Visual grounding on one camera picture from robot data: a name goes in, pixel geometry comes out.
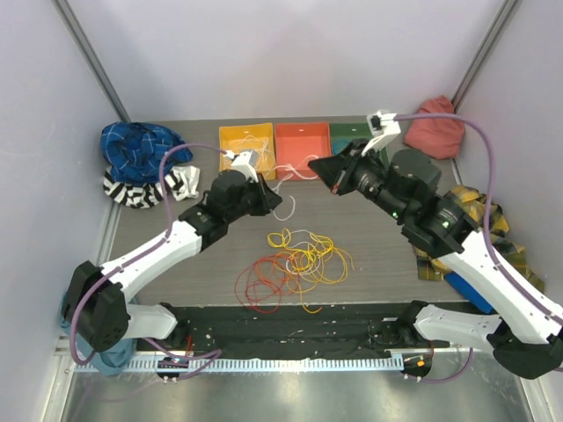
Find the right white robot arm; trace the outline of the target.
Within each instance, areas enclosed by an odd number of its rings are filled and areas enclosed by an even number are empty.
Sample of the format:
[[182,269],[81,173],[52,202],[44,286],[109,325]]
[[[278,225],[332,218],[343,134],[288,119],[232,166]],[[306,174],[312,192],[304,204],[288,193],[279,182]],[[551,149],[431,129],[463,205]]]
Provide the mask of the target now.
[[413,301],[398,317],[402,344],[439,340],[491,354],[512,374],[533,380],[562,365],[562,308],[537,291],[486,244],[490,236],[452,199],[436,189],[441,171],[416,149],[395,153],[384,165],[366,141],[338,155],[309,161],[330,189],[358,192],[390,215],[408,242],[437,258],[494,308],[469,314]]

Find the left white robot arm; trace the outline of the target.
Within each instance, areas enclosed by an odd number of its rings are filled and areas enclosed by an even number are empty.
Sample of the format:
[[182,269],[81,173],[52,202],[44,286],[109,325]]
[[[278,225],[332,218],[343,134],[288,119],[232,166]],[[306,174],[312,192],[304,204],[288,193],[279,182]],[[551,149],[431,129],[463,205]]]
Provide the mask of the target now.
[[220,172],[202,200],[164,233],[102,266],[90,261],[79,265],[62,305],[63,319],[96,353],[127,338],[153,338],[167,350],[179,350],[187,329],[172,306],[138,305],[132,299],[162,273],[226,236],[233,222],[268,215],[281,203],[282,197],[263,178]]

